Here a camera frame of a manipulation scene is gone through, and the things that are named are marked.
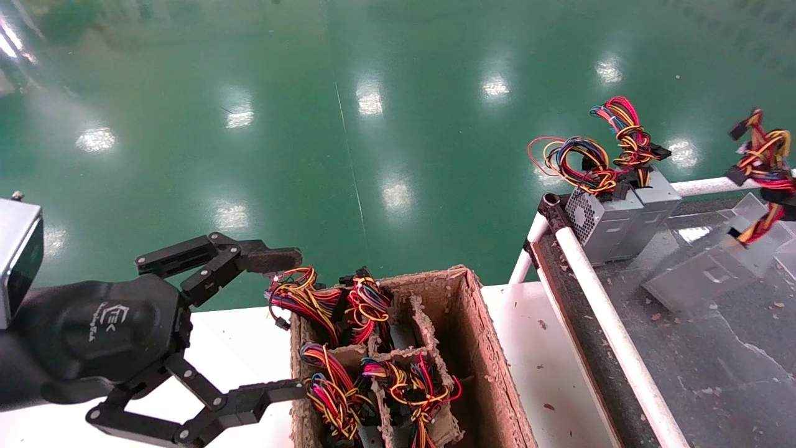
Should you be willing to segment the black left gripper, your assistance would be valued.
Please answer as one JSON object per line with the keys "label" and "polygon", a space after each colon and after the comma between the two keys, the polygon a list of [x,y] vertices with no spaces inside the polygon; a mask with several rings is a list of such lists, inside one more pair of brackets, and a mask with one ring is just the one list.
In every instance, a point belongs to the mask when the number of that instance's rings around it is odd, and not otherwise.
{"label": "black left gripper", "polygon": [[[2,330],[2,411],[108,395],[88,411],[88,424],[162,447],[207,447],[228,429],[257,424],[268,406],[304,399],[306,386],[288,379],[221,392],[181,354],[190,343],[189,306],[202,306],[243,272],[279,273],[301,264],[297,247],[213,232],[140,255],[137,272],[144,276],[131,281],[32,289]],[[188,271],[181,292],[163,280]],[[170,377],[202,403],[193,419],[126,410]]]}

